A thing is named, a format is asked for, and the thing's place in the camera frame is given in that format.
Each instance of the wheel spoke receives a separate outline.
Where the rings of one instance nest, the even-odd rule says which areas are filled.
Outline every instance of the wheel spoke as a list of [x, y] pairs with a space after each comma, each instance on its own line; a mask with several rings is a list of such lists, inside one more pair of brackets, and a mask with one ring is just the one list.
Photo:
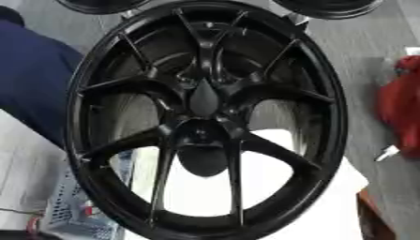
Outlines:
[[229, 27], [227, 27], [224, 31], [220, 32], [219, 34], [217, 34], [213, 48], [217, 49], [225, 38], [231, 37], [232, 34], [234, 33], [233, 31], [234, 27], [237, 24], [239, 24], [247, 15], [248, 13], [246, 11], [239, 12], [237, 17], [231, 22]]
[[317, 163], [252, 133], [245, 136], [243, 150], [280, 159], [298, 172], [318, 171], [321, 169], [321, 166]]
[[245, 116], [250, 116], [255, 106], [264, 100], [289, 100], [306, 103], [317, 108], [328, 107], [334, 99], [311, 91], [270, 82], [250, 84], [231, 96], [228, 106]]
[[163, 142], [159, 147], [155, 184], [153, 185], [152, 201], [150, 203], [148, 219], [151, 226], [155, 225], [157, 212], [164, 209], [163, 196], [175, 152], [176, 149], [169, 141]]
[[92, 159], [92, 161], [95, 162], [95, 159], [109, 159], [115, 154], [130, 149], [157, 145], [160, 137], [160, 128], [161, 127], [154, 127], [126, 138], [104, 144], [85, 152], [82, 154], [82, 158]]
[[236, 18], [223, 31], [218, 33], [214, 38], [207, 39], [193, 28], [191, 23], [185, 17], [181, 9], [177, 9], [175, 14], [181, 20], [184, 28], [188, 31], [192, 41], [197, 47], [196, 56], [191, 62], [191, 66], [196, 68], [196, 72], [202, 74], [202, 78], [207, 80], [217, 80], [220, 77], [221, 58], [218, 57], [218, 51], [222, 48], [222, 42], [230, 37], [234, 31], [234, 27], [240, 23], [248, 15], [246, 11], [238, 13]]
[[129, 38], [129, 36], [125, 32], [121, 32], [118, 35], [122, 40], [124, 40], [128, 46], [130, 47], [133, 56], [136, 58], [136, 61], [139, 63], [141, 69], [143, 71], [147, 70], [147, 68], [150, 68], [151, 63], [147, 59], [147, 57], [139, 50], [139, 48], [136, 46], [136, 44]]
[[194, 44], [197, 45], [198, 48], [200, 48], [200, 42], [202, 41], [202, 37], [192, 27], [191, 23], [187, 20], [187, 18], [184, 15], [183, 10], [182, 9], [177, 9], [177, 10], [174, 11], [174, 13], [181, 20], [181, 23], [183, 24], [184, 28], [187, 30], [188, 34], [192, 37], [192, 40], [194, 41]]
[[156, 79], [136, 75], [110, 80], [84, 87], [79, 91], [81, 96], [88, 99], [122, 93], [144, 94], [166, 110], [172, 105], [179, 105], [181, 102], [180, 95], [182, 95], [174, 80], [162, 75], [158, 75]]
[[276, 66], [278, 65], [278, 62], [283, 59], [283, 56], [296, 45], [298, 42], [297, 39], [292, 40], [281, 52], [278, 53], [278, 55], [270, 62], [268, 63], [263, 69], [262, 74], [265, 78], [268, 78], [273, 71], [276, 69]]
[[242, 204], [241, 181], [241, 144], [235, 142], [226, 146], [228, 170], [232, 192], [232, 215], [238, 226], [244, 226], [244, 208]]

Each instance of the matte black wheel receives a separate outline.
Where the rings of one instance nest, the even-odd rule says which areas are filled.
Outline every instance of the matte black wheel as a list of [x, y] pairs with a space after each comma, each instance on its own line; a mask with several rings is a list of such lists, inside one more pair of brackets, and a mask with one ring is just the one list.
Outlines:
[[383, 0], [273, 0], [290, 11], [319, 19], [350, 19], [368, 14]]
[[57, 0], [66, 8], [87, 14], [112, 14], [138, 8], [150, 0]]
[[[140, 95], [156, 105], [157, 126], [115, 139], [115, 122]], [[267, 99], [306, 110], [300, 121], [308, 127], [300, 130], [309, 134], [302, 134], [301, 151], [249, 130], [253, 109]], [[233, 2], [172, 3], [118, 25], [82, 61], [67, 104], [66, 147], [82, 188], [110, 218], [151, 239], [256, 239], [277, 231], [326, 188], [347, 136], [342, 89], [318, 46], [278, 16]], [[110, 164], [112, 156], [144, 146], [159, 148], [150, 201], [126, 187]], [[284, 187], [248, 209], [240, 171], [244, 151], [293, 169]], [[193, 156], [202, 166], [205, 156], [220, 153], [225, 160], [211, 171], [188, 160]], [[227, 168], [230, 214], [192, 217], [165, 209], [176, 154], [196, 175]]]

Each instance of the white cloth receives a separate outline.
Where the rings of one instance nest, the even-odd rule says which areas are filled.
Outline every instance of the white cloth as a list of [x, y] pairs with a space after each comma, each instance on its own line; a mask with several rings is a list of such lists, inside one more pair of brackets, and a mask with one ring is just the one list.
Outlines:
[[[282, 129], [254, 133], [271, 142], [293, 149], [292, 135]], [[150, 200], [158, 150], [137, 151], [133, 191]], [[286, 163], [267, 156], [246, 152], [242, 155], [244, 206], [249, 208], [273, 194], [292, 176]], [[297, 220], [264, 239], [361, 240], [356, 193], [368, 184], [367, 179], [344, 158], [323, 195]], [[227, 171], [201, 178], [187, 172], [175, 160], [164, 197], [165, 208], [190, 216], [217, 216], [230, 212], [231, 192]], [[127, 232], [127, 240], [144, 239]]]

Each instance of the center bore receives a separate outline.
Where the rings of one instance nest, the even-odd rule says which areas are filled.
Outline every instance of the center bore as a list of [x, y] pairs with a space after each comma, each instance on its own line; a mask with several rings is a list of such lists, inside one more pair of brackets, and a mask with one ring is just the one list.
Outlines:
[[215, 113], [218, 110], [218, 104], [218, 94], [206, 79], [199, 82], [189, 99], [189, 108], [202, 117]]

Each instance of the red object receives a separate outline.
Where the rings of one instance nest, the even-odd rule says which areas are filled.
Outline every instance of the red object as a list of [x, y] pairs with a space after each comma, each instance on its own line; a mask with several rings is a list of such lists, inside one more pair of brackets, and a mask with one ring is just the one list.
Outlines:
[[407, 158], [420, 158], [420, 55], [399, 60], [404, 74], [382, 87], [378, 112], [399, 137], [398, 148]]

